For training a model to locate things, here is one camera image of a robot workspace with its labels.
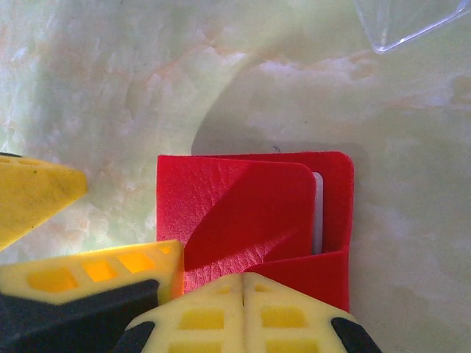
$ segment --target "red card holder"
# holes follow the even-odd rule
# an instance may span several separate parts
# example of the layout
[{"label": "red card holder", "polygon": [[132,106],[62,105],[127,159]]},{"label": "red card holder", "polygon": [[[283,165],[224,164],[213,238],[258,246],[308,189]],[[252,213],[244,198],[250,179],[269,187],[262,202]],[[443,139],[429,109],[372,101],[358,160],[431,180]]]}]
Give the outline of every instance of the red card holder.
[{"label": "red card holder", "polygon": [[354,168],[341,152],[248,154],[236,160],[299,163],[324,181],[322,253],[264,262],[248,268],[340,309],[349,310],[348,256],[352,232]]},{"label": "red card holder", "polygon": [[157,239],[185,245],[185,290],[311,253],[316,182],[306,165],[159,156]]}]

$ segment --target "yellow foam pad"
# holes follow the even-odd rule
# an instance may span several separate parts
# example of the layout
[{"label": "yellow foam pad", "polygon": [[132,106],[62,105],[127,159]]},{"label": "yellow foam pad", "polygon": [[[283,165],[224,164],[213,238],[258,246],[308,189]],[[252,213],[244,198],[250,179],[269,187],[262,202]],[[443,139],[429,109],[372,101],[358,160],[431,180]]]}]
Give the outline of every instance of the yellow foam pad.
[{"label": "yellow foam pad", "polygon": [[159,304],[183,294],[183,246],[179,241],[3,265],[0,293],[63,304],[148,279],[159,282]]},{"label": "yellow foam pad", "polygon": [[0,155],[0,250],[87,192],[85,175],[62,165]]},{"label": "yellow foam pad", "polygon": [[333,318],[355,322],[343,310],[244,273],[150,310],[127,329],[155,323],[142,353],[345,353]]}]

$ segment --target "marble surface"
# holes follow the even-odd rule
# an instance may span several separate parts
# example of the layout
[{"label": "marble surface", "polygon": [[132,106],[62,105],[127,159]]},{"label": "marble surface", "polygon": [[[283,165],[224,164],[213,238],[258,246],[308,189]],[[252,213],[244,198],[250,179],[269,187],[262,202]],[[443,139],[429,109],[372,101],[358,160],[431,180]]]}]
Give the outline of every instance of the marble surface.
[{"label": "marble surface", "polygon": [[89,194],[0,263],[155,238],[158,154],[338,149],[353,314],[385,352],[471,352],[471,20],[386,56],[352,0],[2,0],[0,150]]}]

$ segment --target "yellow plastic tool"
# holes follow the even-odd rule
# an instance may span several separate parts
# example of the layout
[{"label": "yellow plastic tool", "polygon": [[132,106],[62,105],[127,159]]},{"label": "yellow plastic tool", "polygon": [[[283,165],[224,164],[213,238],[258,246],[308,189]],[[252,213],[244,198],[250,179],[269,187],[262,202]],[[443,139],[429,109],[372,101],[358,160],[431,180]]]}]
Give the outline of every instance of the yellow plastic tool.
[{"label": "yellow plastic tool", "polygon": [[113,353],[380,353],[355,319],[259,274],[231,274],[127,327]]},{"label": "yellow plastic tool", "polygon": [[85,175],[62,165],[0,154],[0,250],[87,192]]},{"label": "yellow plastic tool", "polygon": [[182,294],[177,240],[3,265],[0,351],[109,352],[134,317]]}]

